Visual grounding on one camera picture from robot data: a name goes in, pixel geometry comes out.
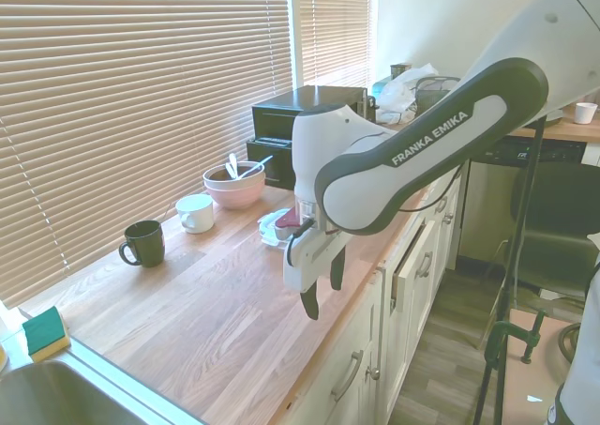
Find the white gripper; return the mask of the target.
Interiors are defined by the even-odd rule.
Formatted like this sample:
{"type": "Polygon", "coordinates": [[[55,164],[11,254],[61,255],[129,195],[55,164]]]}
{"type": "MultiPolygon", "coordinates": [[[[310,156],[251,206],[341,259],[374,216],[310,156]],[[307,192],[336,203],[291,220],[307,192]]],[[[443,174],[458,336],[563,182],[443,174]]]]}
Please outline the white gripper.
{"type": "Polygon", "coordinates": [[[293,235],[283,259],[285,285],[301,293],[301,301],[311,320],[319,319],[317,285],[321,275],[329,274],[331,288],[340,291],[343,283],[347,234],[327,234],[321,230],[307,230],[293,235]]]}

